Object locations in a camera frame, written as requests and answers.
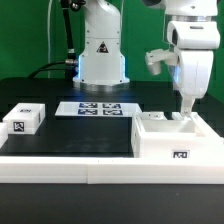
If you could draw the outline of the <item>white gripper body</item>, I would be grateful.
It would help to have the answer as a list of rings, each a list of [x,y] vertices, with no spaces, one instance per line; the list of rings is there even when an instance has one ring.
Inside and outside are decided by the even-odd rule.
[[[183,98],[202,98],[209,85],[220,34],[215,21],[170,21],[167,40],[177,54],[173,78]]]

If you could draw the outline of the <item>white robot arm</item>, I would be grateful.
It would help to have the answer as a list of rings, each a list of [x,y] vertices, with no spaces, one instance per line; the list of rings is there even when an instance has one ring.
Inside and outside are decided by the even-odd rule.
[[[188,116],[197,99],[207,92],[213,51],[219,47],[220,34],[214,17],[219,0],[141,0],[150,8],[164,11],[163,40],[167,50],[157,49],[145,55],[153,75],[161,73],[165,63],[174,89],[182,96],[180,113]],[[111,88],[127,84],[125,58],[120,52],[120,12],[105,0],[86,0],[85,49],[79,56],[77,86]]]

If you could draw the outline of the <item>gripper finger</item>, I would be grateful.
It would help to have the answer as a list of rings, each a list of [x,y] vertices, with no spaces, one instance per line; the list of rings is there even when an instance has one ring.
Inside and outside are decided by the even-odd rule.
[[[188,118],[191,115],[194,103],[195,103],[194,98],[187,98],[187,97],[182,98],[180,114],[183,118]]]

